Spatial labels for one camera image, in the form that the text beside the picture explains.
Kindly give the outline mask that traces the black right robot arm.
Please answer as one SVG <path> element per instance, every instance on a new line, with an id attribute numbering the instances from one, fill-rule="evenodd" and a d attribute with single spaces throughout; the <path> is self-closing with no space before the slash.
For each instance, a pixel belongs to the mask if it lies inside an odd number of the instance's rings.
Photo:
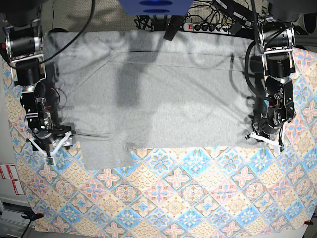
<path id="1" fill-rule="evenodd" d="M 24 124 L 34 150 L 45 152 L 50 145 L 55 149 L 72 145 L 71 127 L 55 125 L 52 107 L 47 104 L 43 81 L 46 70 L 43 52 L 41 13 L 43 0 L 2 0 L 5 43 L 0 52 L 21 86 L 20 102 L 26 112 Z"/>

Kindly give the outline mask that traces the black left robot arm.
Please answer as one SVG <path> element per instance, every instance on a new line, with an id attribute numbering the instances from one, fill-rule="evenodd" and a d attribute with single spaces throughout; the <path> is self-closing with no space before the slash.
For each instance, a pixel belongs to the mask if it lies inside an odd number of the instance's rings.
<path id="1" fill-rule="evenodd" d="M 271 139 L 275 134 L 279 135 L 279 142 L 282 142 L 286 124 L 296 116 L 290 75 L 295 72 L 293 23 L 298 20 L 299 14 L 289 10 L 289 6 L 287 3 L 266 0 L 260 14 L 257 14 L 255 2 L 251 1 L 255 39 L 249 44 L 245 55 L 245 79 L 257 97 L 268 101 L 268 108 L 253 123 L 253 132 L 247 138 L 271 144 L 275 143 Z M 259 93 L 249 80 L 249 58 L 253 46 L 257 47 L 261 57 L 263 93 Z"/>

